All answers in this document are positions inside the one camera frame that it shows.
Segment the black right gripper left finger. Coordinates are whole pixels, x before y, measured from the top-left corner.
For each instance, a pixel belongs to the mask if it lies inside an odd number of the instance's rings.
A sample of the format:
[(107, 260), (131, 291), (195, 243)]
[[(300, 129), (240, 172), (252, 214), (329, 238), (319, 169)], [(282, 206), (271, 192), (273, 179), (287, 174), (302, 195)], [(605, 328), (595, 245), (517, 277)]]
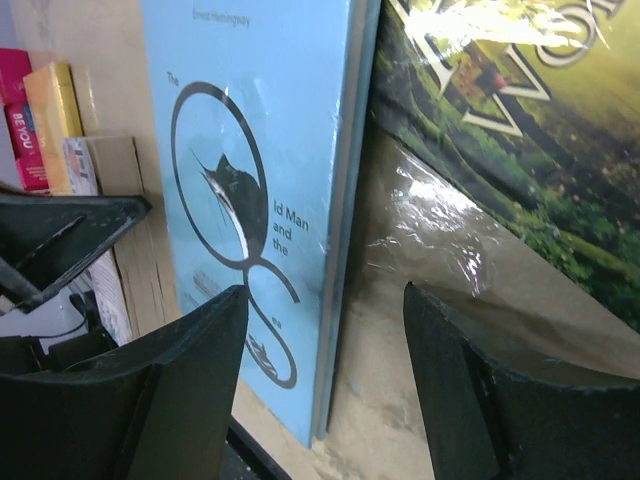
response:
[(5, 479), (215, 479), (248, 323), (235, 285), (62, 371), (1, 378)]

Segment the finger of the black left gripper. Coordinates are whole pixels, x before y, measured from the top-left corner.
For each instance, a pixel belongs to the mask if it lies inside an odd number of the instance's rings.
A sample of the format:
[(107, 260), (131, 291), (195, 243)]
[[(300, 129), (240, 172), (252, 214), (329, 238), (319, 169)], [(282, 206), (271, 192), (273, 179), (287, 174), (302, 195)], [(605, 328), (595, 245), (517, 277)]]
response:
[[(148, 208), (135, 225), (151, 210), (140, 195), (122, 200)], [(103, 218), (92, 197), (3, 194), (1, 311), (29, 313), (83, 273), (106, 238), (90, 222)]]

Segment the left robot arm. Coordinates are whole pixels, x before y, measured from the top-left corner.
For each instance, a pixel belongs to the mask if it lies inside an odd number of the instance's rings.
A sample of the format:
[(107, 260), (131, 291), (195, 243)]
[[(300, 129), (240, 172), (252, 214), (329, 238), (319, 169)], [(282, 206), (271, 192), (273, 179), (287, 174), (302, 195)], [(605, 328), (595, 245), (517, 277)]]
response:
[[(54, 298), (151, 209), (140, 195), (41, 196), (1, 193), (1, 311), (29, 314)], [(82, 319), (53, 335), (1, 340), (1, 370), (26, 374), (61, 370), (91, 354), (115, 348), (99, 324), (94, 293), (73, 293)]]

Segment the light blue cat book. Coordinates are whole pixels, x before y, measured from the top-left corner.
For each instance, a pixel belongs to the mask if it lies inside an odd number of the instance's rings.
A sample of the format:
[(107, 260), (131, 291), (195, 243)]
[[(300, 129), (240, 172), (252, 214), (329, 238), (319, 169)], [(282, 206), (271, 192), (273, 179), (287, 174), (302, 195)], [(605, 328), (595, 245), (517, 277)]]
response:
[(141, 3), (178, 304), (246, 289), (242, 379), (304, 446), (327, 429), (380, 8)]

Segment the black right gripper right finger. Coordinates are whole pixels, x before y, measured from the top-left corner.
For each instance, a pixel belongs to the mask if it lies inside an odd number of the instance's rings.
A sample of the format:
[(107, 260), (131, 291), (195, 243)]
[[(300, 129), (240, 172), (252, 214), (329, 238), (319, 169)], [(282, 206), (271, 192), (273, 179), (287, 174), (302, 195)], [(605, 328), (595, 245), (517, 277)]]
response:
[(408, 283), (403, 321), (438, 479), (635, 479), (639, 383), (546, 355)]

